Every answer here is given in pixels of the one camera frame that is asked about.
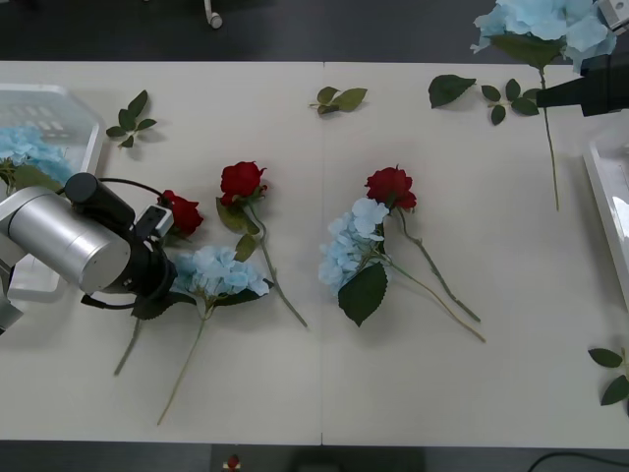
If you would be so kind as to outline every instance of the white container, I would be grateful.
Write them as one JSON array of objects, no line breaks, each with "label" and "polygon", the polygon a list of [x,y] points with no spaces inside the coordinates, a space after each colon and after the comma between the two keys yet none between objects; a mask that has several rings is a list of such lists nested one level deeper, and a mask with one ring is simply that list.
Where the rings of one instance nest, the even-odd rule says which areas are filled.
[{"label": "white container", "polygon": [[600,219],[629,308],[629,112],[588,144],[584,154]]},{"label": "white container", "polygon": [[[75,172],[96,170],[105,124],[67,89],[57,86],[0,84],[0,127],[34,126],[43,140],[64,151]],[[50,303],[66,289],[66,281],[33,256],[14,270],[9,299]]]}]

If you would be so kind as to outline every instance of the red rose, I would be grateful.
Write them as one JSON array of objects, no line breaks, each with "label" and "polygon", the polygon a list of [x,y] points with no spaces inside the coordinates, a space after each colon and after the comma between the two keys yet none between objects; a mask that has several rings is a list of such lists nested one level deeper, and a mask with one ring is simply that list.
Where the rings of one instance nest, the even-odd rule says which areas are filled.
[{"label": "red rose", "polygon": [[175,218],[175,226],[185,236],[190,236],[195,232],[199,225],[203,222],[203,218],[199,214],[197,207],[199,202],[189,202],[174,194],[172,190],[164,192],[166,197],[172,204],[173,217]]},{"label": "red rose", "polygon": [[221,176],[220,190],[225,195],[220,199],[226,207],[234,203],[235,197],[246,198],[254,194],[260,187],[261,191],[266,190],[266,186],[260,186],[259,179],[265,169],[258,169],[255,162],[239,162],[223,169]]},{"label": "red rose", "polygon": [[380,204],[388,205],[389,208],[410,209],[417,204],[417,198],[411,192],[412,185],[413,179],[407,177],[406,172],[397,167],[387,167],[367,179],[365,187],[370,188],[367,197]]}]

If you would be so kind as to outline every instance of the green stem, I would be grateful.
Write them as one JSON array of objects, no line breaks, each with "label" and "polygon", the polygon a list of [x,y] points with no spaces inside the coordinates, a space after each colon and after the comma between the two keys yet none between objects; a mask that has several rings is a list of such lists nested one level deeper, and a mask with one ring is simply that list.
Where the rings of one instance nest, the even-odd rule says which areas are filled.
[{"label": "green stem", "polygon": [[[542,79],[542,90],[546,90],[546,79],[543,69],[540,69],[540,78]],[[552,160],[552,183],[554,185],[554,204],[559,211],[559,190],[557,189],[557,166],[554,158],[554,148],[552,146],[552,137],[550,136],[550,126],[548,125],[548,110],[543,109],[543,118],[546,122],[546,135],[548,136],[548,145],[550,146],[550,159]]]},{"label": "green stem", "polygon": [[199,332],[197,333],[197,339],[195,339],[195,343],[193,344],[193,347],[190,350],[190,354],[188,354],[188,359],[186,359],[186,363],[184,364],[184,367],[182,368],[181,373],[179,374],[179,377],[177,378],[177,381],[175,382],[175,386],[173,387],[173,391],[170,394],[170,398],[168,398],[168,403],[166,404],[166,408],[164,408],[164,411],[159,417],[159,421],[157,421],[157,426],[161,425],[161,422],[164,421],[164,418],[166,417],[166,413],[168,413],[168,409],[170,408],[170,405],[173,403],[173,400],[175,399],[175,395],[177,395],[177,390],[179,390],[179,385],[181,385],[181,382],[184,379],[186,372],[188,372],[188,366],[190,366],[190,361],[192,360],[193,355],[195,354],[195,350],[197,349],[197,345],[199,344],[200,336],[203,334],[203,328],[205,327],[205,322],[209,320],[209,318],[212,316],[213,313],[214,313],[214,307],[211,307],[209,311],[207,312],[207,315],[201,319]]},{"label": "green stem", "polygon": [[428,286],[426,286],[423,283],[421,283],[417,278],[413,277],[411,274],[409,274],[402,267],[396,265],[390,258],[387,258],[387,261],[389,262],[391,267],[396,269],[398,272],[400,272],[402,275],[404,275],[405,277],[409,278],[410,280],[413,280],[419,286],[424,288],[430,295],[432,295],[443,306],[443,308],[445,308],[445,310],[450,314],[450,316],[454,319],[454,321],[456,323],[458,323],[459,325],[464,327],[467,331],[469,331],[475,337],[480,339],[482,342],[487,342],[486,339],[478,331],[476,331],[471,326],[469,326],[467,323],[465,323],[463,320],[461,320],[459,317],[457,317],[454,314],[454,312],[452,310],[450,310],[450,308],[445,304],[445,302],[443,300],[441,300],[441,298],[436,293],[434,293],[434,291],[432,289],[430,289]]},{"label": "green stem", "polygon": [[277,270],[275,269],[275,267],[273,267],[273,263],[271,262],[271,256],[268,253],[268,250],[266,249],[266,235],[267,235],[266,226],[264,226],[264,223],[262,223],[262,221],[257,217],[256,211],[254,210],[254,206],[251,204],[247,204],[247,207],[249,207],[249,210],[252,213],[252,217],[254,218],[256,223],[260,226],[260,228],[262,228],[262,236],[259,240],[259,244],[262,247],[262,252],[264,253],[264,259],[266,260],[266,265],[268,266],[268,271],[271,272],[271,278],[273,279],[273,283],[275,284],[275,287],[274,287],[275,290],[279,294],[284,304],[288,307],[288,309],[291,312],[293,312],[293,315],[295,315],[295,317],[300,321],[300,323],[304,327],[308,327],[306,320],[302,318],[302,316],[295,309],[295,307],[293,307],[291,302],[288,301],[288,298],[286,298],[286,295],[284,295],[284,292],[282,291],[282,287],[280,287],[279,285],[279,281],[277,280]]},{"label": "green stem", "polygon": [[116,370],[114,371],[114,377],[118,377],[120,375],[120,372],[122,371],[122,368],[125,367],[125,364],[127,363],[127,359],[129,358],[131,351],[133,351],[134,347],[136,346],[136,341],[138,341],[138,337],[140,336],[141,329],[142,329],[142,320],[137,319],[136,325],[134,326],[134,333],[131,336],[131,341],[129,342],[129,345],[127,346],[127,349],[125,350],[125,353],[123,354],[122,359],[118,363],[118,367],[116,367]]},{"label": "green stem", "polygon": [[625,351],[624,347],[620,348],[620,352],[622,353],[622,363],[625,366],[625,377],[629,380],[629,364],[627,364],[627,351]]},{"label": "green stem", "polygon": [[470,318],[472,318],[475,322],[479,322],[480,323],[481,319],[472,310],[470,310],[461,300],[459,300],[457,297],[454,296],[454,294],[452,293],[452,290],[450,290],[450,287],[448,287],[448,284],[445,283],[445,279],[441,275],[441,272],[439,272],[439,269],[436,268],[436,265],[434,264],[434,261],[430,257],[429,252],[424,247],[424,243],[422,242],[422,240],[414,238],[413,236],[411,236],[408,233],[408,231],[406,229],[406,218],[404,217],[404,211],[401,208],[397,208],[397,210],[400,213],[400,217],[402,218],[402,229],[404,230],[404,235],[409,239],[409,241],[411,241],[418,248],[420,248],[420,250],[422,251],[422,254],[424,255],[424,257],[426,258],[426,260],[430,264],[430,269],[432,270],[432,273],[434,273],[436,278],[439,280],[439,283],[443,287],[443,290],[445,290],[445,293],[448,295],[448,297],[450,297],[450,299],[454,303],[456,303],[459,307],[461,307],[461,309],[465,313],[467,313],[470,316]]}]

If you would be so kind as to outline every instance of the blue hydrangea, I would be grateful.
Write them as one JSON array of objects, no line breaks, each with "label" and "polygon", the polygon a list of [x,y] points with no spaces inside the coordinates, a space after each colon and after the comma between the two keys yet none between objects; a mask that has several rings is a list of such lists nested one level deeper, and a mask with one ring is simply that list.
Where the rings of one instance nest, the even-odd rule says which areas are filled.
[{"label": "blue hydrangea", "polygon": [[576,72],[590,57],[610,54],[616,36],[599,17],[592,0],[497,0],[495,8],[474,21],[481,30],[478,52],[490,45],[489,37],[513,32],[532,34],[540,39],[563,39],[562,51],[574,63]]},{"label": "blue hydrangea", "polygon": [[183,292],[218,295],[234,295],[246,288],[258,296],[268,293],[268,285],[262,274],[249,263],[235,261],[236,252],[231,248],[206,246],[193,254],[180,254],[175,258],[177,278],[173,288]]},{"label": "blue hydrangea", "polygon": [[318,268],[318,279],[329,285],[334,295],[356,275],[365,255],[384,240],[378,234],[377,226],[388,214],[386,205],[360,199],[352,206],[351,213],[345,213],[330,223],[328,230],[334,241],[321,245],[323,262]]},{"label": "blue hydrangea", "polygon": [[0,128],[0,159],[9,158],[15,165],[37,167],[62,185],[74,174],[63,151],[45,143],[34,126]]}]

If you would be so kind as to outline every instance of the artificial flower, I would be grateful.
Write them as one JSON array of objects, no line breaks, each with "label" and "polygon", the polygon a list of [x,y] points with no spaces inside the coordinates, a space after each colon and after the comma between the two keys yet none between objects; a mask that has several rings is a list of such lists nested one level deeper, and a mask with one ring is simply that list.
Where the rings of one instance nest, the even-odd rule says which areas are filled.
[{"label": "artificial flower", "polygon": [[265,191],[266,186],[260,185],[264,170],[258,169],[255,162],[239,162],[225,167],[220,182],[220,190],[224,193],[221,203],[228,207],[238,199]]},{"label": "artificial flower", "polygon": [[369,191],[367,197],[389,208],[401,207],[411,209],[417,204],[417,198],[411,192],[413,179],[397,167],[378,170],[367,179]]},{"label": "artificial flower", "polygon": [[249,289],[258,296],[268,293],[262,274],[251,264],[236,261],[231,248],[206,246],[193,254],[181,254],[175,261],[177,290],[203,294],[211,300],[218,296],[234,295]]},{"label": "artificial flower", "polygon": [[365,258],[375,250],[377,242],[384,238],[377,234],[377,226],[389,214],[384,204],[374,200],[359,199],[352,212],[343,214],[330,223],[328,230],[334,241],[321,245],[323,262],[318,268],[318,278],[329,285],[334,295],[350,281]]},{"label": "artificial flower", "polygon": [[32,165],[64,185],[74,172],[60,147],[48,145],[34,126],[0,128],[0,159],[14,165]]},{"label": "artificial flower", "polygon": [[495,8],[474,21],[481,30],[474,52],[491,44],[490,37],[512,32],[532,34],[543,40],[561,39],[564,57],[574,63],[575,72],[590,57],[610,54],[616,36],[599,18],[591,0],[497,0]]},{"label": "artificial flower", "polygon": [[199,202],[190,202],[179,197],[172,190],[164,192],[164,197],[172,204],[173,218],[177,229],[184,236],[193,234],[203,223],[203,218],[197,210]]}]

